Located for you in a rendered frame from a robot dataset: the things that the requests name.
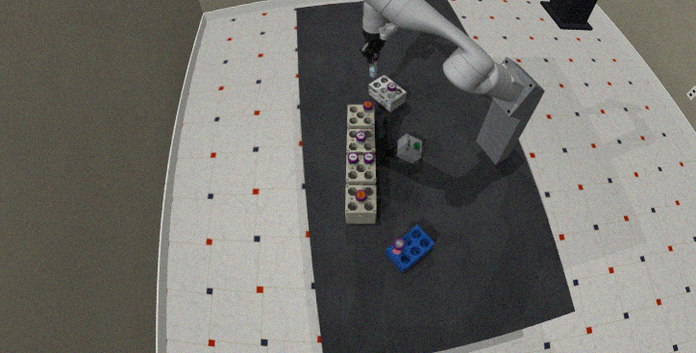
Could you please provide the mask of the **conical tube with yellow liquid and purple cap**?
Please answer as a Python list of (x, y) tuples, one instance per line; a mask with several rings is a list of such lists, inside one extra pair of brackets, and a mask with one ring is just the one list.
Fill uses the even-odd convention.
[(356, 192), (356, 199), (358, 200), (357, 202), (363, 203), (364, 200), (366, 199), (366, 192), (362, 189), (358, 190)]

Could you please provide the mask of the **white tube rack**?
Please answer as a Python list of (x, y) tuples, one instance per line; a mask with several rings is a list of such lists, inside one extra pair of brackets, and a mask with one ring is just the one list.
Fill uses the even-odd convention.
[[(388, 82), (386, 82), (385, 79), (383, 79), (383, 78), (388, 79)], [(387, 85), (388, 85), (388, 83), (391, 83), (391, 82), (394, 83), (389, 78), (387, 78), (385, 75), (383, 75), (382, 77), (378, 78), (377, 80), (375, 80), (374, 82), (369, 84), (369, 92), (368, 92), (369, 95), (371, 95), (376, 101), (378, 101), (390, 113), (393, 110), (395, 110), (396, 108), (398, 108), (399, 106), (401, 106), (403, 103), (406, 102), (406, 95), (407, 95), (407, 93), (402, 88), (400, 88), (398, 85), (396, 85), (395, 98), (388, 99), (387, 98)], [(401, 90), (402, 93), (399, 92), (397, 89)], [(386, 102), (386, 100), (388, 102), (390, 102), (390, 105)], [(390, 110), (389, 110), (389, 108), (390, 108)]]

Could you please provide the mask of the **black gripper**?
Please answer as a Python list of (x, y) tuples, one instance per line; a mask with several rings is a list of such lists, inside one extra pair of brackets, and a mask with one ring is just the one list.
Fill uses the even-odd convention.
[[(381, 47), (384, 47), (385, 40), (380, 39), (380, 33), (379, 34), (370, 34), (367, 33), (363, 30), (362, 28), (362, 33), (365, 37), (365, 45), (363, 48), (360, 48), (360, 51), (364, 57), (367, 58), (367, 62), (370, 64), (374, 63), (374, 52), (379, 55), (380, 58), (380, 51)], [(368, 48), (368, 49), (367, 49)], [(369, 53), (371, 52), (371, 53)]]

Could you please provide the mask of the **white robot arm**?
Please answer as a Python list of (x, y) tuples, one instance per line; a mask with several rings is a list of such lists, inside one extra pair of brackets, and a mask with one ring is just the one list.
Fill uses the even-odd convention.
[[(454, 42), (458, 48), (442, 68), (446, 78), (457, 88), (513, 101), (525, 87), (514, 69), (493, 61), (479, 44), (425, 0), (363, 1), (362, 28), (370, 34), (380, 33), (382, 40), (390, 38), (401, 28)], [(385, 23), (385, 19), (394, 25)]]

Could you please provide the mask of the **cream tube adapter block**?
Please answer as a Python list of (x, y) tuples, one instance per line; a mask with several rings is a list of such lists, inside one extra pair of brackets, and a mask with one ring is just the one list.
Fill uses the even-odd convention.
[(347, 129), (374, 129), (374, 128), (375, 128), (374, 105), (373, 105), (372, 112), (370, 112), (370, 113), (366, 113), (363, 110), (363, 105), (348, 105)]
[(376, 185), (376, 157), (372, 165), (366, 165), (363, 156), (359, 156), (356, 165), (350, 165), (346, 156), (346, 185)]
[[(366, 133), (363, 144), (358, 144), (356, 140), (356, 133), (359, 131)], [(347, 129), (347, 156), (352, 152), (357, 153), (358, 156), (370, 152), (375, 156), (375, 129)]]
[[(358, 190), (366, 192), (363, 203), (356, 200)], [(349, 224), (368, 224), (376, 222), (376, 185), (351, 186), (346, 185), (345, 191), (345, 218)]]

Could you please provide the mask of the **blue tube rack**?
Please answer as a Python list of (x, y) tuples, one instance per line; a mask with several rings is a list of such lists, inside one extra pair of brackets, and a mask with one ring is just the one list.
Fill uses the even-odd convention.
[(392, 252), (392, 244), (386, 250), (385, 255), (402, 273), (415, 264), (426, 253), (428, 253), (435, 244), (418, 225), (408, 231), (404, 236), (401, 237), (401, 239), (405, 241), (405, 247), (403, 248), (402, 252), (400, 254), (394, 254)]

